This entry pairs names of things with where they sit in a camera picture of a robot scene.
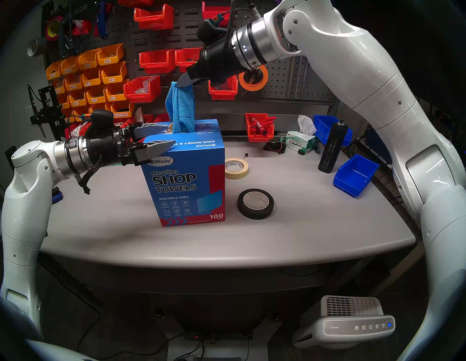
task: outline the wall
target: wall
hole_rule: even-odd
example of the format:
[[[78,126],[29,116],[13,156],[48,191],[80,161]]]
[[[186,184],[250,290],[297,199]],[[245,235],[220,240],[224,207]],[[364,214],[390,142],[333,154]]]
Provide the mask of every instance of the wall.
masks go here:
[[[35,139],[44,140],[39,127],[31,125],[29,120],[33,112],[26,87],[31,85],[37,95],[37,89],[48,86],[42,57],[30,58],[26,53],[29,40],[40,33],[41,7],[38,6],[23,18],[0,50],[0,185],[3,189],[13,178],[4,151],[12,145],[19,148]],[[52,141],[50,127],[45,124],[43,128],[46,141]]]

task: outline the black cylindrical container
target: black cylindrical container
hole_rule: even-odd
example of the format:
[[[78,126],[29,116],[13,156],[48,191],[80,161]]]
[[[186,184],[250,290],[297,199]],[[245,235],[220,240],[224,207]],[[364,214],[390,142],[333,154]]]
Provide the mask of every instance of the black cylindrical container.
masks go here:
[[[322,158],[319,163],[319,170],[324,173],[331,173],[335,166],[338,153],[342,147],[343,141],[345,140],[346,132],[348,131],[348,125],[342,121],[332,124],[330,129],[329,138],[325,144]]]

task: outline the blue plastic bin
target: blue plastic bin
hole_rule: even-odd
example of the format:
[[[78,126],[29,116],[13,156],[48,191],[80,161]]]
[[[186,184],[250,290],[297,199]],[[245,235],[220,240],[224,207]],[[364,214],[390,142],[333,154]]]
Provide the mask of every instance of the blue plastic bin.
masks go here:
[[[319,116],[314,115],[314,125],[317,129],[315,132],[315,136],[319,138],[319,140],[323,143],[323,145],[327,144],[327,139],[329,138],[330,129],[332,128],[332,124],[338,122],[334,116]],[[345,140],[343,141],[342,146],[347,147],[351,143],[351,137],[353,136],[353,131],[348,128],[346,132]]]
[[[333,185],[353,197],[358,197],[378,167],[377,163],[356,154],[336,172]]]

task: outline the masking tape roll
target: masking tape roll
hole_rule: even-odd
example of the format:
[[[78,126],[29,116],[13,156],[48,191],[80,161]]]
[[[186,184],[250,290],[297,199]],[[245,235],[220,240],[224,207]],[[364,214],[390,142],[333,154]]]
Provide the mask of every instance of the masking tape roll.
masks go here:
[[[236,166],[241,168],[238,171],[228,170],[227,167]],[[228,158],[225,159],[225,178],[228,179],[241,179],[244,178],[249,171],[249,165],[244,159]]]

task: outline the yellow storage bin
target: yellow storage bin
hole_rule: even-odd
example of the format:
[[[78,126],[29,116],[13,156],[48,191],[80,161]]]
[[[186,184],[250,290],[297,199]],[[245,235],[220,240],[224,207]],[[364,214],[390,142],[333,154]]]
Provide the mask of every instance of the yellow storage bin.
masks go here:
[[[51,85],[54,86],[55,88],[55,93],[56,94],[62,94],[65,92],[65,85],[63,84],[63,81],[65,80],[65,77],[61,77],[58,79],[55,79],[53,82],[51,82]]]
[[[129,82],[129,79],[123,80],[121,83],[109,84],[105,87],[105,97],[109,102],[120,102],[126,100],[123,91],[123,85]]]
[[[80,70],[95,68],[99,63],[97,61],[97,53],[102,48],[88,50],[78,56],[78,67]]]
[[[47,80],[52,80],[58,78],[60,76],[60,64],[63,60],[58,60],[52,63],[47,70],[45,71],[47,74]]]
[[[89,107],[87,105],[73,108],[73,111],[71,112],[71,116],[74,118],[74,121],[76,122],[82,122],[82,119],[80,117],[83,114],[89,114]]]
[[[78,71],[78,57],[69,56],[60,63],[60,71],[63,75]]]
[[[108,45],[97,53],[99,65],[116,64],[123,58],[123,44]]]
[[[106,105],[108,103],[97,103],[97,104],[92,104],[90,107],[89,107],[89,113],[92,114],[92,112],[96,109],[104,109],[104,110],[107,110],[106,109]]]
[[[68,102],[69,104],[75,107],[81,107],[87,104],[87,100],[85,97],[85,90],[73,90],[68,93]]]
[[[105,84],[97,85],[88,88],[86,91],[86,99],[89,104],[105,103],[107,99],[104,94]]]
[[[120,83],[128,73],[126,62],[121,61],[116,64],[105,65],[102,68],[102,81],[104,84]]]
[[[110,111],[113,113],[114,118],[130,118],[134,111],[134,104],[129,100],[113,102],[110,104]]]
[[[62,109],[69,108],[68,94],[62,93],[57,95],[58,102],[62,105]]]
[[[82,72],[82,84],[85,87],[93,87],[102,83],[102,68],[87,69]]]
[[[67,91],[78,90],[82,88],[81,75],[78,73],[68,74],[64,81]]]

